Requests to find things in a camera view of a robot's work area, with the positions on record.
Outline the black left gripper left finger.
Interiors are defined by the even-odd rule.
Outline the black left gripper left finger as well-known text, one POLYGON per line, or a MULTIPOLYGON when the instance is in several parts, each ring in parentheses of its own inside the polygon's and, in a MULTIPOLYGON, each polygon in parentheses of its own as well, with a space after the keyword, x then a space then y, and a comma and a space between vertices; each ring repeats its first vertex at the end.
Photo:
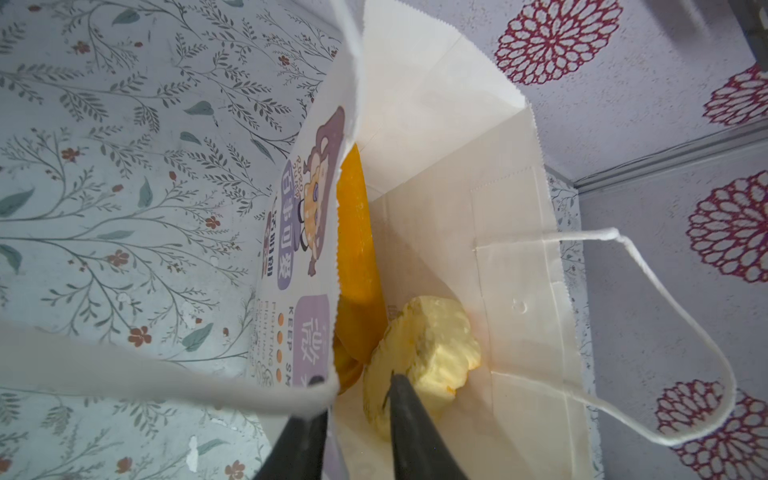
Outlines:
POLYGON ((253 479, 321 479, 328 411, 325 402, 310 419, 291 416, 253 479))

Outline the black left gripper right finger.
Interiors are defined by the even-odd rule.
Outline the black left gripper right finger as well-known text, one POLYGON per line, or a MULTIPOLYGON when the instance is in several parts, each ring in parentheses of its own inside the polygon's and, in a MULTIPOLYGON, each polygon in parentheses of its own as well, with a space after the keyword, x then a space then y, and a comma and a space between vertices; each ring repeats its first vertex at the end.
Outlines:
POLYGON ((467 480, 405 375, 391 376, 386 403, 397 480, 467 480))

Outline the pale yellow sliced fake bread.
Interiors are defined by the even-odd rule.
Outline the pale yellow sliced fake bread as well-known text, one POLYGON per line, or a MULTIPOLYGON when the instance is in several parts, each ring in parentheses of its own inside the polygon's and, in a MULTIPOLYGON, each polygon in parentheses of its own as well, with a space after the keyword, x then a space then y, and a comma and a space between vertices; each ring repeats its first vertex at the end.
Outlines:
POLYGON ((458 301, 411 299, 389 323, 363 374, 363 411, 380 438, 391 439, 388 391, 393 375, 410 381, 432 420, 438 419, 481 365, 481 348, 458 301))

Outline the long glazed fake bread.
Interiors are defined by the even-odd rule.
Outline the long glazed fake bread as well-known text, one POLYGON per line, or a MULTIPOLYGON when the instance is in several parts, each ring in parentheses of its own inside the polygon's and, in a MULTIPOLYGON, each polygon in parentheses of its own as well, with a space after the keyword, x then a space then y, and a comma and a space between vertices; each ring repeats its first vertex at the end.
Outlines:
POLYGON ((350 356, 367 364, 388 325, 357 147, 345 158, 337 184, 338 274, 341 295, 335 333, 350 356))

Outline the round orange fake bun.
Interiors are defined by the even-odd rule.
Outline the round orange fake bun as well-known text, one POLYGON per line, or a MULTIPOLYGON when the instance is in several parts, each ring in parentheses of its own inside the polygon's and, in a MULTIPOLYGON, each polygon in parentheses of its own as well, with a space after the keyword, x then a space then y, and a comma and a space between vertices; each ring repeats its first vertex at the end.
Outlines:
POLYGON ((355 360, 337 336, 333 339, 334 367, 339 377, 339 394, 350 389, 360 378, 363 365, 355 360))

